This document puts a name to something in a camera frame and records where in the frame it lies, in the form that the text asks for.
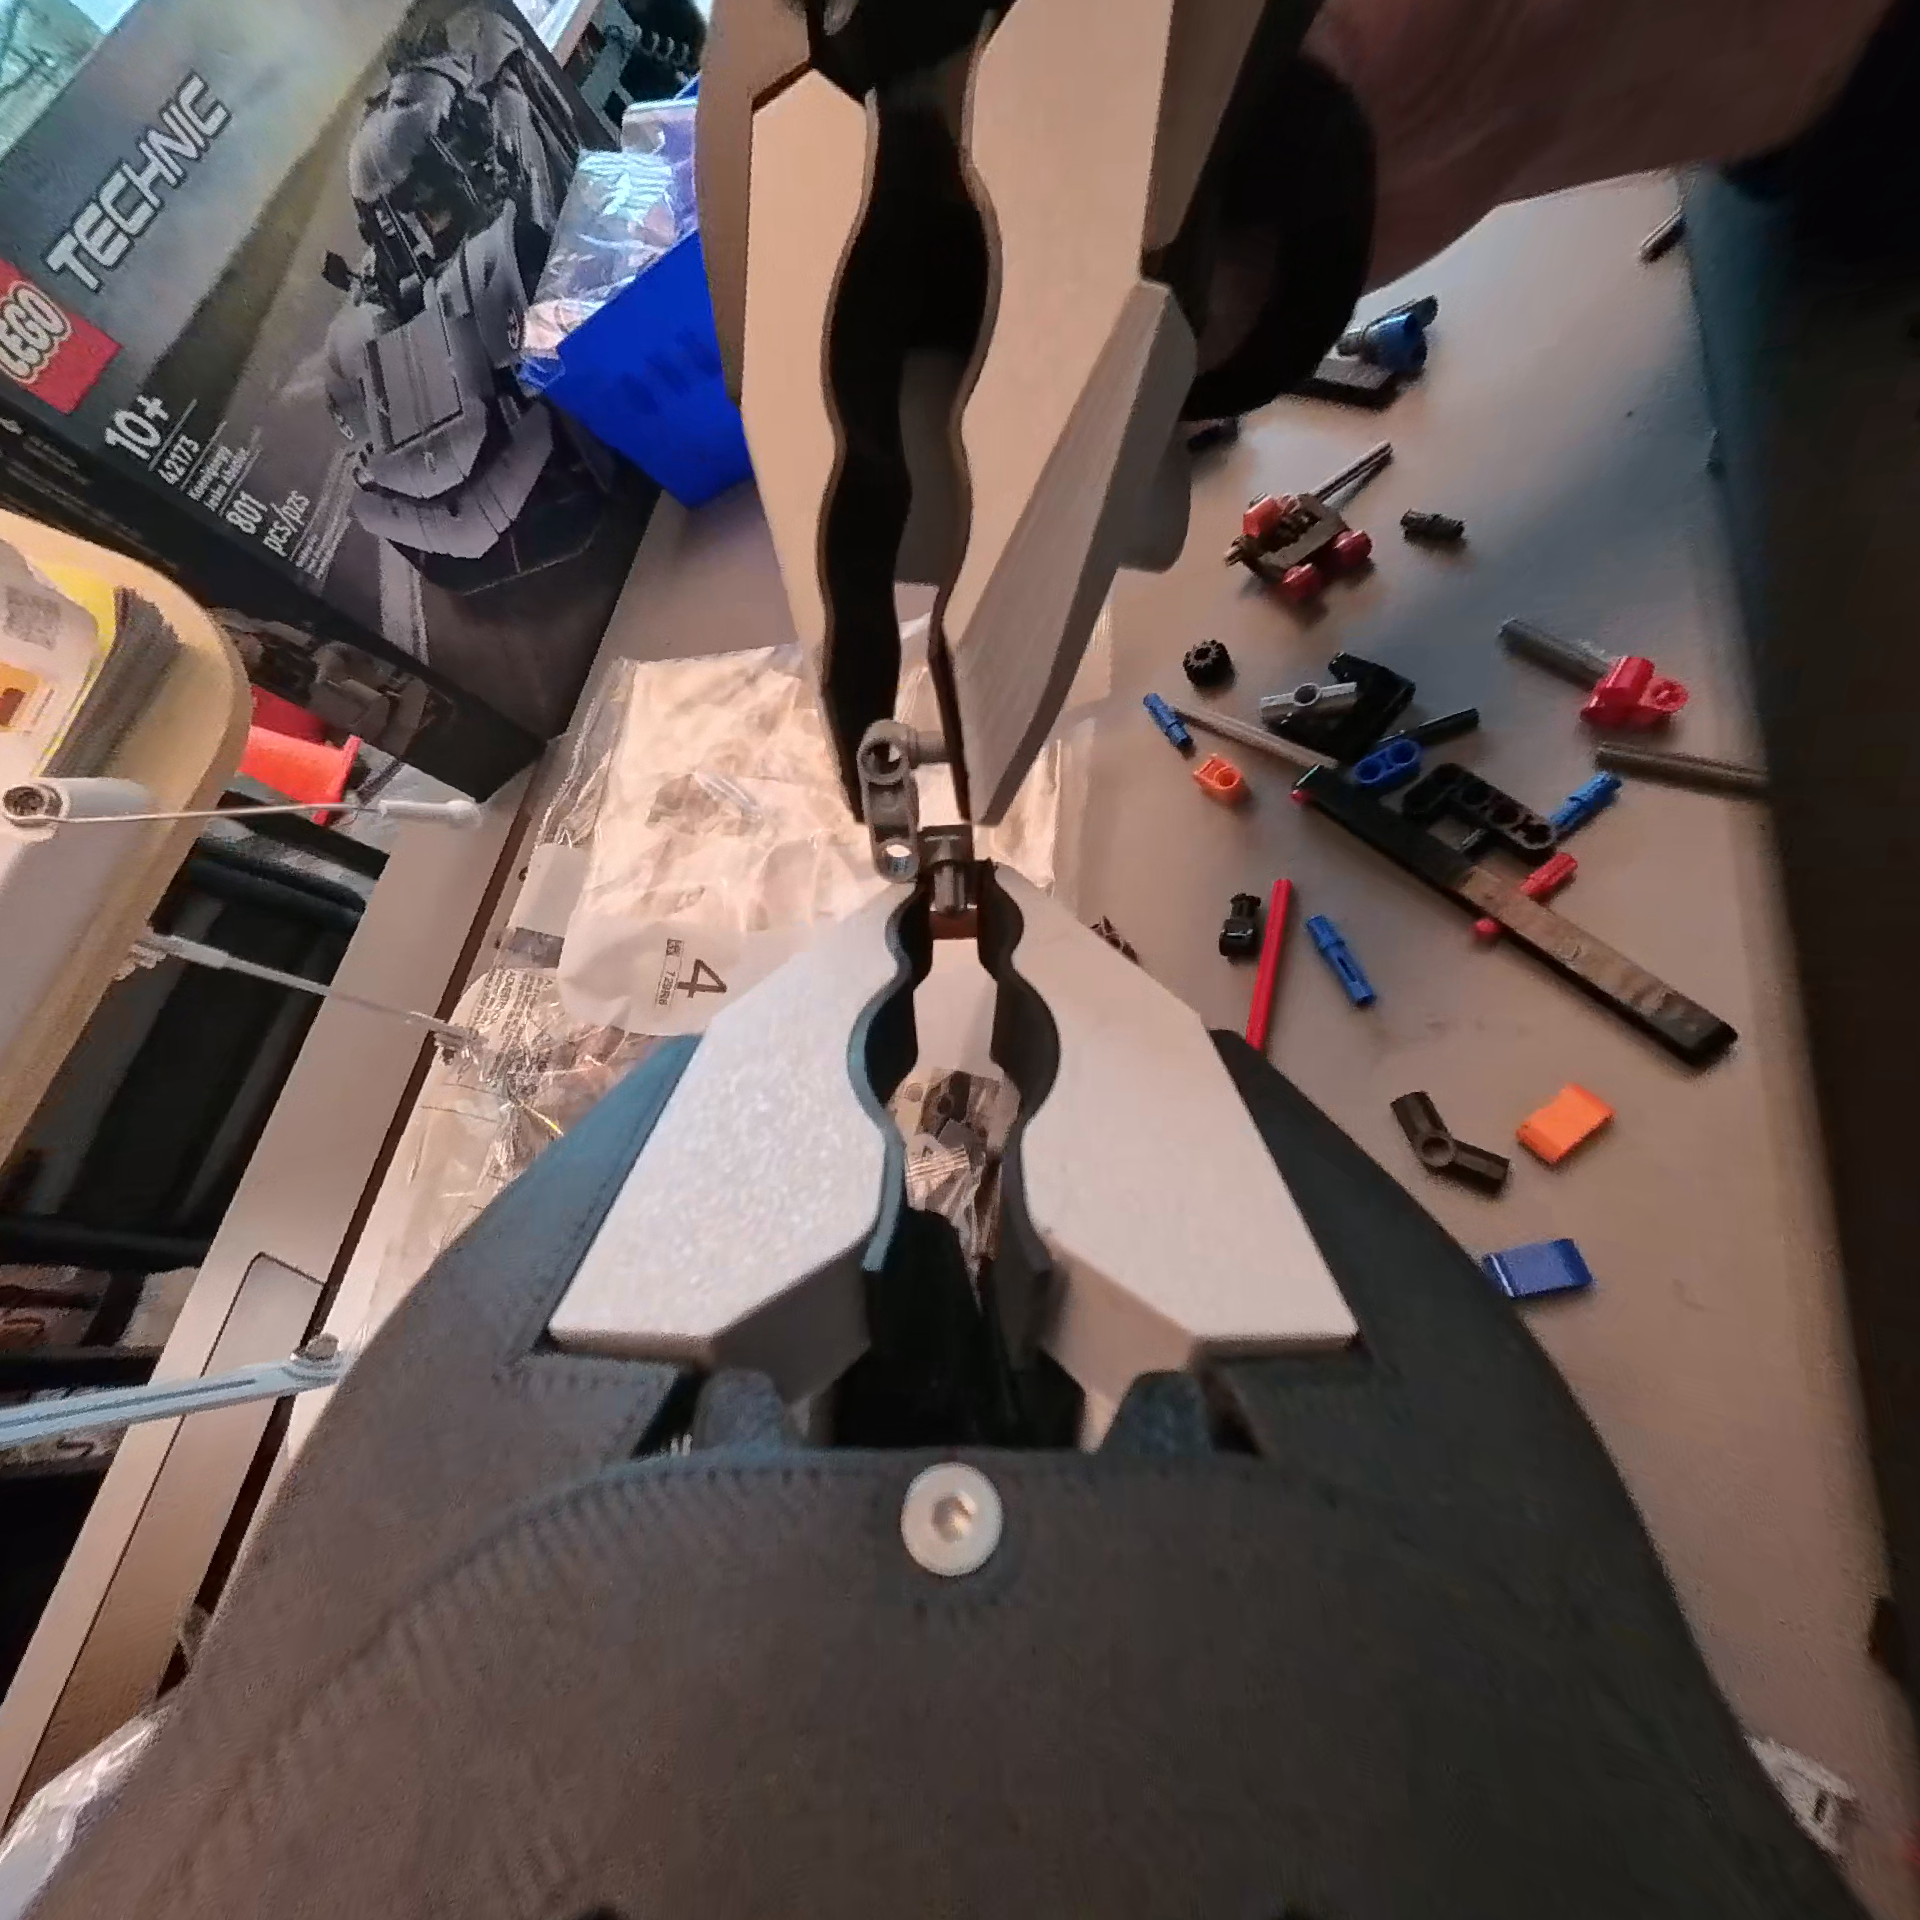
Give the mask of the long black lego beam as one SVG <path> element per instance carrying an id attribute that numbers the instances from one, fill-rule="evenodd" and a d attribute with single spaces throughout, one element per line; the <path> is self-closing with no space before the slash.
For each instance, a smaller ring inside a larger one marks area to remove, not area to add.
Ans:
<path id="1" fill-rule="evenodd" d="M 1708 1006 L 1333 771 L 1309 771 L 1295 797 L 1466 919 L 1493 920 L 1537 965 L 1678 1064 L 1706 1071 L 1739 1044 L 1739 1030 Z"/>

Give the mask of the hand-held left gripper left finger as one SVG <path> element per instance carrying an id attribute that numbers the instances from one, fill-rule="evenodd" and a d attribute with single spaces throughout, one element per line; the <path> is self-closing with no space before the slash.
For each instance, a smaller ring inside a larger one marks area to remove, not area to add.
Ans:
<path id="1" fill-rule="evenodd" d="M 922 889 L 889 884 L 693 1044 L 549 1325 L 568 1354 L 752 1373 L 799 1405 L 870 1346 L 904 1209 Z"/>

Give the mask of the orange plastic part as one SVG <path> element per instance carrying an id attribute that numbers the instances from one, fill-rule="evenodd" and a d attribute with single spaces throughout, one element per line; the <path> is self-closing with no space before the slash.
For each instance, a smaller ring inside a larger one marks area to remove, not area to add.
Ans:
<path id="1" fill-rule="evenodd" d="M 327 827 L 348 805 L 361 762 L 363 740 L 307 739 L 255 725 L 240 760 L 240 775 L 287 805 L 296 805 L 313 825 Z"/>

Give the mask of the black angled lego connector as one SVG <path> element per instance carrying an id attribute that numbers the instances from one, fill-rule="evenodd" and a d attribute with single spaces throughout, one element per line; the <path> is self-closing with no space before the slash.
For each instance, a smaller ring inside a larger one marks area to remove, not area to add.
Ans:
<path id="1" fill-rule="evenodd" d="M 1505 1192 L 1511 1159 L 1457 1137 L 1428 1092 L 1404 1092 L 1390 1102 L 1390 1113 L 1428 1174 L 1486 1197 Z"/>

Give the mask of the black and grey lego block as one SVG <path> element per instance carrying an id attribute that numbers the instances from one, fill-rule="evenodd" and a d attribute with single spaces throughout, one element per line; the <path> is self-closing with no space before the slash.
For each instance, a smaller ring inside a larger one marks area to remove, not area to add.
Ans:
<path id="1" fill-rule="evenodd" d="M 1417 690 L 1399 670 L 1341 652 L 1319 680 L 1260 698 L 1260 737 L 1341 767 L 1355 764 L 1395 732 Z"/>

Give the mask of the black angled lego beam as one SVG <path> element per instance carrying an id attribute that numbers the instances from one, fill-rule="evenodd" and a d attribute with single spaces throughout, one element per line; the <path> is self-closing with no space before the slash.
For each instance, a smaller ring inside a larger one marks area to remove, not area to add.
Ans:
<path id="1" fill-rule="evenodd" d="M 1552 857 L 1563 836 L 1551 819 L 1458 762 L 1438 762 L 1414 778 L 1401 812 L 1421 828 L 1457 823 L 1480 836 L 1476 847 L 1496 847 L 1532 864 Z"/>

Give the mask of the person's right hand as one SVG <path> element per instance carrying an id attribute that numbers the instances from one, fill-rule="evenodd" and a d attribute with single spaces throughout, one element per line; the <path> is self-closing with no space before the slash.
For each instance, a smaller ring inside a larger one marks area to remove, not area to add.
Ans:
<path id="1" fill-rule="evenodd" d="M 1746 162 L 1843 96 L 1889 2 L 1330 2 L 1306 54 L 1375 151 L 1377 290 L 1505 204 Z"/>

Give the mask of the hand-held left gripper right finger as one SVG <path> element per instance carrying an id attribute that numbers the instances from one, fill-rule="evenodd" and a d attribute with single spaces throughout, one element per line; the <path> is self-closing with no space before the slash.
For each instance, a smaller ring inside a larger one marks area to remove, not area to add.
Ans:
<path id="1" fill-rule="evenodd" d="M 1355 1310 L 1188 1002 L 1014 871 L 979 883 L 979 958 L 1020 1094 L 1014 1342 L 1077 1387 L 1079 1443 L 1141 1381 L 1351 1348 Z"/>

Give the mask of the dark grey lego axle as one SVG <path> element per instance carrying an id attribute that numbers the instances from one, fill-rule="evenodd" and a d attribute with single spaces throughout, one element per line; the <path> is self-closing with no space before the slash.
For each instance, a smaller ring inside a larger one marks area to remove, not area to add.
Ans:
<path id="1" fill-rule="evenodd" d="M 1502 621 L 1498 639 L 1513 657 L 1532 662 L 1583 690 L 1596 689 L 1619 664 L 1614 654 L 1589 641 L 1555 634 L 1524 619 Z"/>
<path id="2" fill-rule="evenodd" d="M 1620 781 L 1735 799 L 1767 801 L 1770 781 L 1765 769 L 1737 760 L 1645 747 L 1643 742 L 1603 742 L 1594 748 L 1596 771 Z"/>

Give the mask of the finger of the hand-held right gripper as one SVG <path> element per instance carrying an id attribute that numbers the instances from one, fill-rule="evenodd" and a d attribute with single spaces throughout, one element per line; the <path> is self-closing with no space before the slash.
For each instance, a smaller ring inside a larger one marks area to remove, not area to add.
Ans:
<path id="1" fill-rule="evenodd" d="M 831 508 L 849 433 L 832 335 L 866 223 L 874 126 L 824 71 L 819 6 L 712 6 L 697 109 L 697 204 L 725 376 L 748 446 L 792 632 L 813 674 L 832 771 L 864 814 L 859 747 L 892 710 L 860 685 L 868 660 L 837 660 Z"/>
<path id="2" fill-rule="evenodd" d="M 1186 546 L 1197 338 L 1148 266 L 1194 210 L 1264 12 L 1020 2 L 972 62 L 989 314 L 955 414 L 969 525 L 938 639 L 977 825 L 1014 802 L 1116 577 Z"/>

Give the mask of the red lego axle connector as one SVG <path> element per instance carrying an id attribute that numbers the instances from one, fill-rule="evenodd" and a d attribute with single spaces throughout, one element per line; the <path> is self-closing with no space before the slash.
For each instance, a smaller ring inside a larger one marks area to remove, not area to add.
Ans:
<path id="1" fill-rule="evenodd" d="M 1670 679 L 1647 657 L 1626 654 L 1598 674 L 1581 706 L 1581 720 L 1600 732 L 1648 732 L 1666 729 L 1689 706 L 1689 685 Z"/>

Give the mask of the blue plastic bin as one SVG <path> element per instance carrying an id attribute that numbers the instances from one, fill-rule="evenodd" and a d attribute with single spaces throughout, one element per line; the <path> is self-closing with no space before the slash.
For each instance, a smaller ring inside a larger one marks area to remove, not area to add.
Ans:
<path id="1" fill-rule="evenodd" d="M 531 396 L 690 510 L 752 478 L 709 288 L 698 105 L 697 82 L 635 105 L 618 149 L 580 158 L 517 363 Z"/>

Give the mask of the dark lego set box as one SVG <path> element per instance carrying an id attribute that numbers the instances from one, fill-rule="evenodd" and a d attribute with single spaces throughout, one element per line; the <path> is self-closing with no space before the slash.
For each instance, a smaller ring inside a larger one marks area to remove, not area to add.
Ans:
<path id="1" fill-rule="evenodd" d="M 566 732 L 660 496 L 520 372 L 615 125 L 485 2 L 5 4 L 2 90 L 5 506 L 492 799 Z"/>

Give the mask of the orange lego tile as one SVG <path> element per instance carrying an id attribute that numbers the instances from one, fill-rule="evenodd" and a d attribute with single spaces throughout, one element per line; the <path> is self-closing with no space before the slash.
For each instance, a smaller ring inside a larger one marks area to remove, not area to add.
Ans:
<path id="1" fill-rule="evenodd" d="M 1519 1122 L 1514 1143 L 1542 1166 L 1557 1169 L 1600 1139 L 1614 1120 L 1617 1109 L 1606 1098 L 1569 1082 Z"/>

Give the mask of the small grey Lego assembly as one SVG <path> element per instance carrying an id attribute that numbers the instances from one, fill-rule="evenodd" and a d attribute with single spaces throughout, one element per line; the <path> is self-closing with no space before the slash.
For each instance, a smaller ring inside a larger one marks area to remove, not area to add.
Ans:
<path id="1" fill-rule="evenodd" d="M 898 719 L 876 720 L 855 757 L 860 817 L 868 830 L 876 874 L 907 886 L 921 878 L 922 828 L 919 772 L 948 767 L 942 732 L 925 732 Z"/>

